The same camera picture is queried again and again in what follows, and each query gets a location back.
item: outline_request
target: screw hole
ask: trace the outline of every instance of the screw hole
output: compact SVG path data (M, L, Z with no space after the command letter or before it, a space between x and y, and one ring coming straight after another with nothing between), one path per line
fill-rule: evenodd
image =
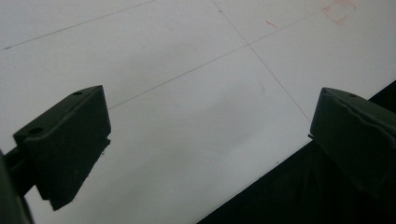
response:
M38 134L43 132L44 129L43 128L33 128L32 130L29 131L29 134Z

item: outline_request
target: black mat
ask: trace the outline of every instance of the black mat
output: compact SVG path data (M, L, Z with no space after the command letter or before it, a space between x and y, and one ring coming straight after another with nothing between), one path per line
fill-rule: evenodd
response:
M396 81L370 101L396 113ZM359 192L311 142L199 223L396 223L393 199Z

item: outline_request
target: white floor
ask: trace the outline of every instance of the white floor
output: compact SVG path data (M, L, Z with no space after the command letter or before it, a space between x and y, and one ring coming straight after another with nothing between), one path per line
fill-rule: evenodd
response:
M0 0L0 148L104 85L112 142L36 223L195 223L309 139L319 91L396 79L393 0Z

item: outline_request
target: white surface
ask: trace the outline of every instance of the white surface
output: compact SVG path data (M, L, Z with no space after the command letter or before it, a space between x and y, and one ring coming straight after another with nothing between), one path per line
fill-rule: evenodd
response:
M321 87L370 97L396 79L391 0L0 8L4 152L70 92L103 84L111 107L112 143L76 199L52 212L26 195L36 223L195 223L308 141Z

